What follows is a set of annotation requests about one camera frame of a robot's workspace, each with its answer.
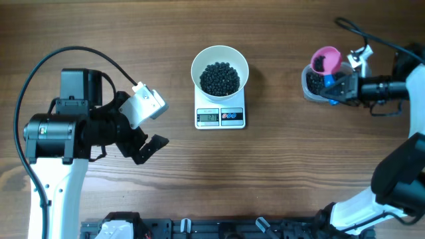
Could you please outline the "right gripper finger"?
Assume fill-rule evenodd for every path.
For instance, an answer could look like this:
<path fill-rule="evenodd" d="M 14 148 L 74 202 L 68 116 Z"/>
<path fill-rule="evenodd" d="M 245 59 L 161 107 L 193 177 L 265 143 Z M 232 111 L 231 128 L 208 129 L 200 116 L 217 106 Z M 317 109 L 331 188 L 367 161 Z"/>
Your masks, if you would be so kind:
<path fill-rule="evenodd" d="M 346 90 L 340 87 L 328 87 L 324 88 L 319 92 L 319 95 L 327 98 L 328 100 L 334 100 L 336 102 L 346 104 Z"/>
<path fill-rule="evenodd" d="M 344 73 L 336 73 L 327 75 L 328 88 L 345 88 L 348 75 Z"/>

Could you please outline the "pink scoop blue handle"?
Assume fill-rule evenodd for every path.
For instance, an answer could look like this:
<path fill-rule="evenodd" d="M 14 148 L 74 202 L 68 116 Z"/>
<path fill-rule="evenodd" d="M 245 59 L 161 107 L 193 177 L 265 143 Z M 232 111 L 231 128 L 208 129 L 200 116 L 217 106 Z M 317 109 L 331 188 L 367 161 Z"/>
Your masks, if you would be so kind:
<path fill-rule="evenodd" d="M 316 72 L 314 69 L 313 71 L 317 74 L 324 76 L 325 87 L 327 88 L 327 75 L 335 74 L 336 72 L 339 71 L 341 67 L 341 63 L 342 63 L 342 57 L 341 57 L 341 53 L 335 47 L 324 46 L 320 48 L 319 50 L 317 50 L 311 57 L 310 65 L 312 68 L 313 68 L 313 59 L 319 55 L 325 56 L 325 60 L 324 60 L 325 71 Z"/>

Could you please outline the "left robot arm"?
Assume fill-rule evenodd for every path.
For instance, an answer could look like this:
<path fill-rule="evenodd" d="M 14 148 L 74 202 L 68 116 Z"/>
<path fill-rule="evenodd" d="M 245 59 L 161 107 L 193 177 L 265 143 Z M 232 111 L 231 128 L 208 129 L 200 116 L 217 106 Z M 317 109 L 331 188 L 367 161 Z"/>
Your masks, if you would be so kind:
<path fill-rule="evenodd" d="M 140 125 L 156 119 L 168 105 L 156 90 L 139 82 L 134 94 L 113 91 L 110 103 L 102 103 L 102 81 L 110 77 L 98 70 L 64 69 L 60 95 L 45 114 L 34 115 L 24 128 L 25 155 L 46 196 L 43 203 L 31 199 L 29 238 L 46 232 L 48 238 L 76 238 L 82 185 L 91 149 L 116 145 L 137 165 L 145 163 L 166 146 L 167 138 L 148 137 Z M 41 206 L 47 209 L 43 222 Z"/>

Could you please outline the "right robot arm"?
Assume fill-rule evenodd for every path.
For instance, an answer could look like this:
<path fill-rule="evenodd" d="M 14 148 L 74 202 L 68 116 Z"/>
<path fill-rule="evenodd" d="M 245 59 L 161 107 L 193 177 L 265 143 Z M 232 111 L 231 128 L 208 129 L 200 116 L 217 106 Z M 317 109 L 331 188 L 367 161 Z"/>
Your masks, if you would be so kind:
<path fill-rule="evenodd" d="M 397 50 L 390 76 L 353 72 L 326 84 L 321 96 L 373 109 L 391 100 L 410 102 L 408 139 L 376 167 L 371 184 L 354 197 L 321 209 L 311 223 L 313 238 L 365 237 L 388 219 L 411 226 L 424 216 L 424 45 Z"/>

